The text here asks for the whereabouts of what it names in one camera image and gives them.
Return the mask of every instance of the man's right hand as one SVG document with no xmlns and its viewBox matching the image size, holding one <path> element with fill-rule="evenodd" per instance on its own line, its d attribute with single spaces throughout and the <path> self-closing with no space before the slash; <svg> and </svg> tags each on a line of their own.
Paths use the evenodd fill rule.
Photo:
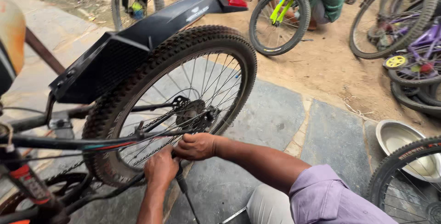
<svg viewBox="0 0 441 224">
<path fill-rule="evenodd" d="M 176 155 L 187 160 L 204 160 L 216 155 L 219 136 L 209 133 L 184 134 L 174 147 Z"/>
</svg>

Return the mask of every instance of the purple shirt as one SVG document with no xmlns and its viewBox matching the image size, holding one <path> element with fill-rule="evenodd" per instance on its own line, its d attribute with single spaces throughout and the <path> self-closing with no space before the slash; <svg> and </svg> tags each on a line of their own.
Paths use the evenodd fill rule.
<svg viewBox="0 0 441 224">
<path fill-rule="evenodd" d="M 289 191 L 295 224 L 397 224 L 352 192 L 327 164 L 301 172 Z"/>
</svg>

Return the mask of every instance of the suspension fork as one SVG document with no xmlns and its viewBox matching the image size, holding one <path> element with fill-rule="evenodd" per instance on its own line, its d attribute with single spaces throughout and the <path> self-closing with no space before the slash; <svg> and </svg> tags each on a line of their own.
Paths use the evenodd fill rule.
<svg viewBox="0 0 441 224">
<path fill-rule="evenodd" d="M 7 152 L 6 148 L 0 147 L 0 158 L 17 161 L 21 159 L 21 155 L 17 149 Z M 36 204 L 39 209 L 38 221 L 51 224 L 69 223 L 70 218 L 66 214 L 63 204 L 55 198 L 45 183 L 36 176 L 27 163 L 11 162 L 0 164 L 0 172 L 6 174 L 20 192 Z"/>
<path fill-rule="evenodd" d="M 284 2 L 285 2 L 285 0 L 280 0 L 279 4 L 277 4 L 277 6 L 274 9 L 273 13 L 269 17 L 273 21 L 273 24 L 275 24 L 276 21 L 281 22 L 283 20 L 283 17 L 285 16 L 285 14 L 288 11 L 288 9 L 291 7 L 291 5 L 294 2 L 294 0 L 290 0 L 287 3 L 287 5 L 283 8 L 283 10 L 280 11 L 280 8 L 283 6 Z"/>
</svg>

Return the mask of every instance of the hand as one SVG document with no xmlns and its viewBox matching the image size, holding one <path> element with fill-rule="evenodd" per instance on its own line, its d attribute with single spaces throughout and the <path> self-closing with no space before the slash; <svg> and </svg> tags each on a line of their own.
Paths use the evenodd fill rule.
<svg viewBox="0 0 441 224">
<path fill-rule="evenodd" d="M 167 145 L 146 161 L 144 173 L 148 184 L 168 187 L 179 169 L 179 158 L 172 159 L 171 145 Z"/>
<path fill-rule="evenodd" d="M 204 160 L 216 155 L 216 140 L 220 137 L 209 133 L 184 134 L 174 147 L 176 155 L 187 160 Z"/>
</svg>

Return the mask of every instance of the neon green bicycle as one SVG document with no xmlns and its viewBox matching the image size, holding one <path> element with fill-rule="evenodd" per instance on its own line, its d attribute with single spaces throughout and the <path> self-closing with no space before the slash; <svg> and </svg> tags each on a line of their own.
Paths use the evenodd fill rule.
<svg viewBox="0 0 441 224">
<path fill-rule="evenodd" d="M 308 0 L 260 0 L 251 15 L 251 43 L 263 55 L 284 54 L 301 41 L 310 18 Z"/>
</svg>

